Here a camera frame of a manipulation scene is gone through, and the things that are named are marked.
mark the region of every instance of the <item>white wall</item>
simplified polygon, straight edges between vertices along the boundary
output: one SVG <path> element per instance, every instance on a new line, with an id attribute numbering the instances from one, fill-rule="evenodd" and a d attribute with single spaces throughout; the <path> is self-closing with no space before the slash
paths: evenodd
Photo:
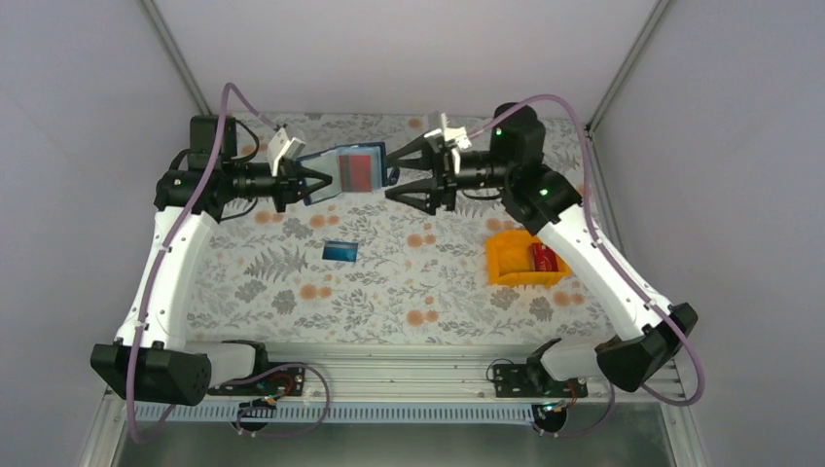
<path id="1" fill-rule="evenodd" d="M 825 457 L 823 24 L 821 0 L 677 1 L 597 130 L 628 256 L 699 313 L 717 466 Z"/>
<path id="2" fill-rule="evenodd" d="M 0 464 L 75 465 L 195 112 L 137 2 L 0 8 Z"/>
<path id="3" fill-rule="evenodd" d="M 235 81 L 267 110 L 491 115 L 554 92 L 585 118 L 656 0 L 156 3 L 213 109 Z"/>

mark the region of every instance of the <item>orange bin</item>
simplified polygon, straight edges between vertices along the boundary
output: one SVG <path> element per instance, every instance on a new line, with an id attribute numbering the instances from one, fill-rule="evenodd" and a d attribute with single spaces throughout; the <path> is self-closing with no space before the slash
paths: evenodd
<path id="1" fill-rule="evenodd" d="M 504 231 L 487 239 L 487 272 L 491 284 L 544 285 L 550 287 L 572 274 L 570 267 L 558 258 L 558 271 L 534 271 L 530 260 L 530 245 L 541 243 L 528 231 Z"/>

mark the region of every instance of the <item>floral pattern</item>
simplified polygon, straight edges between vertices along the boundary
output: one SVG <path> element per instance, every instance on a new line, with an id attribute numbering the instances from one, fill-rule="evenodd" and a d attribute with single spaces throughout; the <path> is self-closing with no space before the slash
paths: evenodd
<path id="1" fill-rule="evenodd" d="M 249 114 L 235 116 L 261 137 L 263 153 L 271 129 Z M 409 116 L 268 116 L 302 136 L 306 153 L 371 141 L 384 141 L 392 151 L 425 130 L 421 119 Z M 452 119 L 468 128 L 482 122 Z M 572 124 L 545 124 L 546 163 L 581 190 Z M 252 138 L 243 131 L 238 138 L 239 152 L 250 154 Z M 488 139 L 475 144 L 486 147 Z M 403 172 L 400 183 L 421 176 Z M 246 207 L 247 201 L 235 200 L 225 213 Z M 291 205 L 285 213 L 261 199 L 252 213 L 222 223 L 211 238 L 188 314 L 190 338 L 482 344 L 610 335 L 606 315 L 575 276 L 552 288 L 487 283 L 484 242 L 518 228 L 500 203 L 462 195 L 455 212 L 436 216 L 378 192 Z M 357 242 L 357 262 L 322 260 L 327 239 Z"/>

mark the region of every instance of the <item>gray floor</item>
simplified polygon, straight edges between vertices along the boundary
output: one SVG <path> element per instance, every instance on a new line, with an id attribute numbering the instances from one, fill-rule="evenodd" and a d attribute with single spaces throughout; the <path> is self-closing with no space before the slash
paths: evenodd
<path id="1" fill-rule="evenodd" d="M 603 412 L 575 407 L 565 430 L 588 426 Z M 328 424 L 300 439 L 266 440 L 239 437 L 229 424 L 169 423 L 148 445 L 124 439 L 116 465 L 659 467 L 673 460 L 659 406 L 624 404 L 602 430 L 573 440 L 542 439 L 520 426 L 415 424 Z"/>

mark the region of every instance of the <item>purple cable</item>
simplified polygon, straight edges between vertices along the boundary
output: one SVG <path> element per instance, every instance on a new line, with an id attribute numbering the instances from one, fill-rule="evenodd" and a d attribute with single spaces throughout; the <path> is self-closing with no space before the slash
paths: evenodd
<path id="1" fill-rule="evenodd" d="M 172 240 L 177 235 L 178 231 L 180 230 L 181 226 L 183 225 L 184 220 L 186 217 L 192 212 L 192 208 L 195 205 L 195 202 L 200 195 L 203 193 L 204 188 L 206 187 L 206 183 L 209 181 L 209 177 L 212 174 L 212 170 L 215 168 L 215 164 L 218 160 L 218 153 L 221 150 L 221 143 L 223 142 L 224 137 L 224 127 L 226 126 L 227 122 L 227 106 L 229 105 L 230 99 L 230 90 L 237 95 L 237 98 L 240 99 L 241 102 L 249 109 L 250 112 L 255 114 L 256 117 L 261 119 L 262 122 L 265 124 L 276 127 L 277 125 L 274 124 L 270 119 L 264 117 L 260 112 L 255 110 L 254 107 L 246 100 L 246 97 L 240 92 L 240 90 L 235 86 L 233 83 L 226 83 L 224 85 L 224 90 L 221 93 L 221 107 L 218 112 L 218 127 L 215 130 L 215 142 L 212 145 L 212 153 L 209 155 L 209 162 L 206 164 L 206 169 L 203 171 L 203 174 L 200 176 L 200 180 L 197 182 L 197 186 L 195 190 L 192 192 L 192 197 L 186 201 L 186 205 L 184 206 L 181 213 L 178 215 L 177 219 L 175 219 L 174 224 L 172 224 L 172 228 L 169 230 L 169 233 L 166 234 L 166 237 L 163 239 L 163 249 L 158 252 L 158 256 L 155 257 L 155 261 L 152 263 L 152 267 L 149 269 L 149 274 L 146 277 L 146 284 L 143 288 L 143 295 L 140 298 L 140 308 L 137 313 L 137 321 L 138 325 L 134 327 L 134 340 L 131 343 L 131 351 L 129 352 L 128 358 L 128 366 L 126 367 L 126 418 L 128 418 L 128 429 L 129 435 L 131 436 L 132 441 L 138 445 L 142 445 L 147 443 L 151 440 L 151 437 L 160 429 L 163 423 L 166 421 L 166 418 L 169 417 L 169 414 L 172 413 L 175 406 L 170 405 L 166 410 L 163 412 L 161 419 L 158 423 L 149 430 L 149 436 L 144 437 L 140 430 L 137 428 L 137 420 L 135 420 L 135 409 L 134 409 L 134 380 L 135 380 L 135 373 L 137 369 L 137 353 L 138 349 L 140 348 L 140 342 L 143 338 L 143 329 L 144 329 L 144 321 L 146 317 L 149 315 L 149 299 L 152 295 L 152 289 L 155 286 L 155 279 L 158 277 L 158 271 L 161 269 L 161 263 L 163 262 L 163 257 L 168 251 L 169 246 L 172 244 Z"/>
<path id="2" fill-rule="evenodd" d="M 590 435 L 593 431 L 601 428 L 601 425 L 604 424 L 605 421 L 610 419 L 613 416 L 613 412 L 616 411 L 616 388 L 613 387 L 613 384 L 608 381 L 607 383 L 608 388 L 610 389 L 610 400 L 607 401 L 607 412 L 601 416 L 601 418 L 596 422 L 593 426 L 585 428 L 581 431 L 576 431 L 573 433 L 551 433 L 547 434 L 546 431 L 541 429 L 536 422 L 532 422 L 533 428 L 539 432 L 539 436 L 550 436 L 553 438 L 578 438 L 580 436 Z"/>
<path id="3" fill-rule="evenodd" d="M 247 415 L 248 413 L 254 412 L 258 409 L 274 410 L 274 408 L 271 408 L 271 407 L 248 407 L 248 408 L 240 411 L 237 414 L 237 420 L 234 423 L 234 427 L 237 429 L 238 433 L 246 433 L 247 435 L 251 435 L 252 437 L 260 437 L 260 438 L 281 438 L 281 439 L 283 439 L 283 438 L 296 438 L 296 437 L 299 437 L 299 436 L 306 435 L 306 434 L 314 431 L 315 429 L 317 429 L 319 426 L 321 426 L 321 423 L 324 422 L 324 420 L 327 418 L 327 415 L 329 415 L 329 413 L 330 413 L 330 404 L 332 403 L 332 397 L 330 395 L 330 386 L 329 386 L 329 384 L 327 384 L 327 380 L 317 370 L 310 367 L 306 363 L 286 363 L 284 365 L 278 365 L 277 367 L 270 368 L 270 369 L 266 370 L 265 372 L 263 372 L 259 375 L 255 375 L 253 377 L 248 377 L 246 379 L 233 379 L 231 381 L 225 382 L 224 385 L 227 385 L 227 384 L 249 384 L 249 383 L 255 382 L 259 379 L 262 379 L 264 377 L 268 377 L 269 375 L 271 375 L 273 373 L 282 372 L 282 371 L 288 370 L 290 368 L 303 368 L 307 371 L 313 372 L 318 377 L 318 379 L 321 380 L 321 384 L 324 385 L 324 393 L 326 395 L 326 401 L 324 402 L 324 412 L 321 413 L 321 416 L 314 423 L 309 425 L 307 428 L 305 428 L 303 430 L 293 432 L 293 433 L 261 433 L 261 434 L 258 434 L 256 432 L 245 430 L 245 429 L 241 428 L 240 420 L 245 415 Z"/>
<path id="4" fill-rule="evenodd" d="M 501 121 L 510 117 L 515 112 L 517 112 L 521 107 L 525 105 L 529 105 L 533 102 L 538 102 L 540 100 L 551 100 L 564 108 L 567 112 L 567 115 L 570 116 L 570 120 L 573 121 L 573 125 L 576 127 L 576 135 L 579 137 L 579 144 L 582 146 L 582 160 L 584 163 L 584 170 L 585 170 L 585 193 L 584 193 L 584 205 L 585 205 L 585 222 L 587 222 L 588 230 L 590 231 L 590 235 L 592 241 L 598 245 L 599 251 L 601 254 L 604 255 L 604 259 L 610 263 L 610 266 L 616 270 L 616 273 L 628 284 L 628 286 L 636 293 L 639 299 L 642 302 L 649 304 L 651 302 L 650 296 L 645 293 L 645 291 L 638 286 L 638 284 L 633 281 L 630 275 L 625 272 L 622 268 L 622 265 L 614 258 L 613 254 L 608 250 L 604 244 L 599 242 L 598 233 L 595 229 L 595 223 L 593 222 L 593 217 L 591 213 L 591 149 L 590 145 L 588 144 L 587 137 L 585 137 L 585 131 L 582 127 L 582 123 L 579 121 L 579 117 L 576 115 L 576 111 L 573 107 L 561 97 L 554 95 L 554 94 L 538 94 L 532 97 L 528 97 L 527 99 L 519 102 L 518 104 L 514 105 L 507 109 L 504 113 L 493 119 L 490 123 L 482 127 L 477 131 L 473 131 L 468 135 L 470 139 L 473 139 L 480 134 L 488 131 L 490 129 L 495 128 Z M 692 406 L 696 402 L 701 399 L 702 394 L 704 393 L 704 368 L 701 365 L 701 360 L 699 359 L 699 355 L 696 352 L 696 349 L 693 345 L 688 341 L 688 337 L 685 336 L 685 333 L 679 328 L 679 326 L 670 319 L 670 316 L 667 315 L 666 312 L 657 304 L 652 304 L 651 309 L 664 321 L 667 326 L 673 331 L 673 334 L 679 338 L 679 341 L 682 342 L 685 350 L 688 352 L 688 355 L 691 357 L 691 361 L 694 363 L 694 368 L 696 368 L 697 373 L 697 389 L 693 396 L 684 400 L 684 401 L 677 401 L 674 399 L 668 399 L 667 397 L 663 396 L 662 394 L 656 392 L 653 388 L 648 386 L 647 384 L 642 384 L 642 388 L 647 391 L 651 396 L 662 401 L 666 404 L 670 404 L 671 406 L 678 406 L 678 407 L 687 407 Z"/>

